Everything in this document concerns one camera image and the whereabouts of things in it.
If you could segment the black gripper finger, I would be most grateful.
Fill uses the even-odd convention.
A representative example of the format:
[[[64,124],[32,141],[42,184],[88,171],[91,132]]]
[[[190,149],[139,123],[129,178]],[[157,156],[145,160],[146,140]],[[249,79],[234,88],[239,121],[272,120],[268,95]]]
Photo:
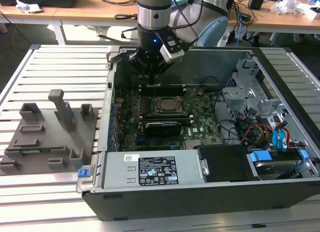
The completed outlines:
[[[148,51],[136,51],[129,56],[129,63],[144,77],[148,77],[148,84],[153,85],[152,60]]]
[[[152,85],[155,85],[155,78],[156,76],[163,74],[165,71],[167,71],[173,63],[167,63],[165,60],[162,60],[160,62],[156,62],[152,64]]]

